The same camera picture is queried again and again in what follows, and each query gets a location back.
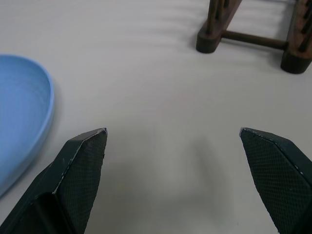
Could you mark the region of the dark wooden rack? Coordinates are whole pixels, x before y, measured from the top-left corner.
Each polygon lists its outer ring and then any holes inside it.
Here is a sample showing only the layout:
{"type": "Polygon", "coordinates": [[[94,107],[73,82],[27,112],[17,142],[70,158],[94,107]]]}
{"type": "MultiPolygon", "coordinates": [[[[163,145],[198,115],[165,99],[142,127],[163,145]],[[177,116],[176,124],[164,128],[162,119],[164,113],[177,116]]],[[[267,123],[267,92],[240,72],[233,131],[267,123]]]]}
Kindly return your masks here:
{"type": "Polygon", "coordinates": [[[283,52],[280,68],[287,73],[302,74],[312,63],[312,0],[294,0],[285,40],[271,39],[229,31],[242,0],[210,0],[208,15],[196,37],[195,48],[213,53],[222,39],[265,46],[283,52]]]}

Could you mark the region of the blue plate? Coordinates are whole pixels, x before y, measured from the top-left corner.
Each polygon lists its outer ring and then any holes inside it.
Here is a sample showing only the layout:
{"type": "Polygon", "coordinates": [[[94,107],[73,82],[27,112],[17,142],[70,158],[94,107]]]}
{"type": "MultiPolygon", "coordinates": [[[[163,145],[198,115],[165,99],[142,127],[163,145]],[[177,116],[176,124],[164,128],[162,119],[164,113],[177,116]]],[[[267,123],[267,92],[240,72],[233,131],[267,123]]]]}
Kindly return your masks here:
{"type": "Polygon", "coordinates": [[[33,163],[51,128],[55,92],[38,62],[0,54],[0,198],[33,163]]]}

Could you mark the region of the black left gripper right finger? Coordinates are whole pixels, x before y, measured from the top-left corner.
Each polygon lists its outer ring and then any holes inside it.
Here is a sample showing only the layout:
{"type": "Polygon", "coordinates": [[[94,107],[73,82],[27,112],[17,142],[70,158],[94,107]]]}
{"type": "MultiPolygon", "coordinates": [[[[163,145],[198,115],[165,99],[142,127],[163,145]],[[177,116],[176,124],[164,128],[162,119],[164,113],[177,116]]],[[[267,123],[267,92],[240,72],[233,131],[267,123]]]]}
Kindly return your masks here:
{"type": "Polygon", "coordinates": [[[279,234],[312,234],[312,161],[290,140],[242,128],[255,187],[279,234]]]}

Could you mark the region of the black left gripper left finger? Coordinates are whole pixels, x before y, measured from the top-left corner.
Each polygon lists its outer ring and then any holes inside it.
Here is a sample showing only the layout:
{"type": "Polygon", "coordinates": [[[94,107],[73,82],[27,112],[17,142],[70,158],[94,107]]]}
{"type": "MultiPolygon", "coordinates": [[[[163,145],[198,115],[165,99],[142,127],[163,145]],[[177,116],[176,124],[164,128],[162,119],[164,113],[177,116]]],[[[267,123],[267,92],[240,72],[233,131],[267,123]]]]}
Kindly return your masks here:
{"type": "Polygon", "coordinates": [[[106,128],[68,140],[0,225],[0,234],[84,234],[106,143],[106,128]]]}

